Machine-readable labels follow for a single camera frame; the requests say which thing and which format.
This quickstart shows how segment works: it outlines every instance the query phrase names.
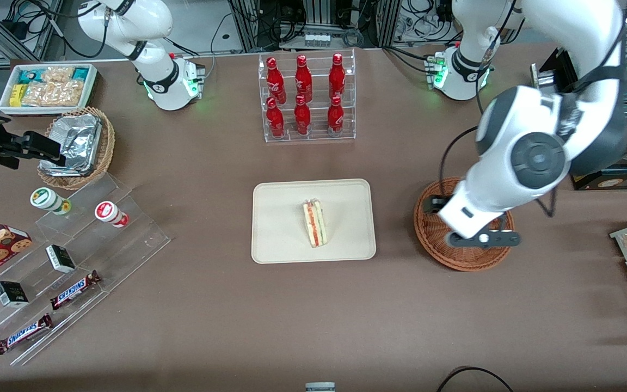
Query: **coca-cola bottle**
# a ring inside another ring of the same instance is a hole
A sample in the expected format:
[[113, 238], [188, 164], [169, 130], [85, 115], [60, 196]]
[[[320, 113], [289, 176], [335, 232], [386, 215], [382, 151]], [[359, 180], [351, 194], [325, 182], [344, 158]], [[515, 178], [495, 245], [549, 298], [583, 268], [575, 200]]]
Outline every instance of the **coca-cola bottle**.
[[297, 56], [297, 73], [294, 75], [294, 81], [297, 83], [297, 94], [301, 94], [306, 102], [314, 99], [314, 85], [311, 81], [311, 70], [306, 65], [306, 56], [300, 54]]
[[336, 95], [330, 99], [328, 108], [328, 134], [338, 137], [343, 132], [343, 116], [345, 111], [340, 106], [340, 96]]
[[271, 129], [272, 137], [282, 139], [284, 137], [284, 117], [282, 117], [282, 112], [277, 107], [277, 102], [273, 97], [268, 97], [266, 104], [268, 105], [266, 117], [268, 117], [268, 126]]
[[287, 93], [284, 92], [282, 72], [277, 69], [277, 61], [274, 57], [268, 57], [266, 64], [268, 64], [268, 90], [278, 104], [284, 105], [284, 102], [287, 102]]
[[342, 96], [345, 92], [345, 69], [343, 68], [343, 55], [340, 53], [333, 54], [333, 67], [328, 74], [328, 95], [331, 99], [336, 96]]
[[311, 110], [306, 105], [306, 98], [299, 94], [297, 96], [297, 106], [294, 108], [294, 118], [297, 122], [297, 132], [301, 136], [307, 136], [311, 131]]

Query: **metal frame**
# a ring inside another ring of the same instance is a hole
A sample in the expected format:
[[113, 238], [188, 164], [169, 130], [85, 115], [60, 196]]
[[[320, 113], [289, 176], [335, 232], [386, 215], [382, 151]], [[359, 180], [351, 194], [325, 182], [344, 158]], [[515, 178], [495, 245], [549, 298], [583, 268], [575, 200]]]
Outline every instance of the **metal frame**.
[[394, 43], [394, 32], [403, 0], [385, 0], [376, 5], [376, 32], [379, 47]]
[[248, 20], [245, 15], [259, 15], [259, 2], [256, 0], [229, 0], [229, 7], [233, 15], [234, 23], [236, 24], [236, 32], [239, 39], [241, 39], [241, 45], [244, 52], [249, 52], [254, 47], [258, 46], [258, 27], [259, 20]]

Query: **brown table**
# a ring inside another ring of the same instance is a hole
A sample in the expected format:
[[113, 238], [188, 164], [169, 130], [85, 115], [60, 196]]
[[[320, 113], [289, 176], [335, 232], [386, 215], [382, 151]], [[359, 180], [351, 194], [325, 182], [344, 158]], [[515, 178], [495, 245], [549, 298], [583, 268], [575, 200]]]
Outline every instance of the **brown table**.
[[[483, 102], [525, 84], [551, 50], [500, 49]], [[315, 146], [264, 143], [257, 56], [220, 57], [204, 99], [177, 112], [147, 99], [129, 62], [98, 63], [94, 104], [117, 132], [110, 171], [174, 240], [28, 365], [0, 360], [0, 390], [292, 391], [330, 380], [341, 392], [426, 391], [460, 365], [515, 390], [627, 390], [627, 270], [607, 235], [627, 226], [627, 192], [577, 193], [565, 181], [555, 218], [535, 203], [514, 210], [524, 241], [500, 265], [439, 265], [411, 210], [446, 144], [478, 121], [476, 104], [428, 91], [385, 52], [356, 56], [358, 138]], [[447, 175], [476, 159], [464, 139]], [[34, 167], [0, 168], [0, 223], [27, 228], [42, 215], [27, 201], [42, 185]], [[371, 184], [375, 258], [251, 260], [258, 183], [346, 178]]]

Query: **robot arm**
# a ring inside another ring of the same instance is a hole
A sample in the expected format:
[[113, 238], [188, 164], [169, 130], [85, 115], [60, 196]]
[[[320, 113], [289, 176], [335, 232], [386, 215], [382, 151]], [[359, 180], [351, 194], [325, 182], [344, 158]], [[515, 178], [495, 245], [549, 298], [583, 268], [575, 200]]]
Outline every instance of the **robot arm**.
[[463, 238], [555, 188], [568, 172], [588, 174], [615, 163], [627, 147], [620, 104], [625, 71], [616, 44], [622, 13], [615, 0], [521, 3], [533, 26], [568, 50], [580, 79], [594, 82], [574, 94], [515, 87], [488, 105], [476, 136], [480, 161], [439, 212]]

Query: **candy bar wrapper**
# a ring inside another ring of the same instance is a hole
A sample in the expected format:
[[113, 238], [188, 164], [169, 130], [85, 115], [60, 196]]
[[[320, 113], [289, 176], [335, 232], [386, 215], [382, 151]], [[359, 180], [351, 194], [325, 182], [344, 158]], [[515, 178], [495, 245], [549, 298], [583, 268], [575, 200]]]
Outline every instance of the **candy bar wrapper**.
[[54, 327], [52, 318], [50, 318], [50, 315], [46, 313], [40, 320], [37, 320], [37, 322], [32, 323], [17, 333], [14, 333], [7, 339], [0, 340], [0, 355], [9, 351], [20, 342], [34, 337], [43, 330], [52, 329], [52, 327]]
[[50, 303], [52, 303], [52, 310], [57, 310], [65, 303], [71, 302], [74, 298], [79, 296], [80, 293], [84, 292], [92, 285], [100, 282], [100, 280], [101, 278], [98, 276], [96, 270], [89, 273], [89, 275], [84, 276], [82, 280], [74, 283], [72, 287], [60, 293], [59, 296], [50, 299]]

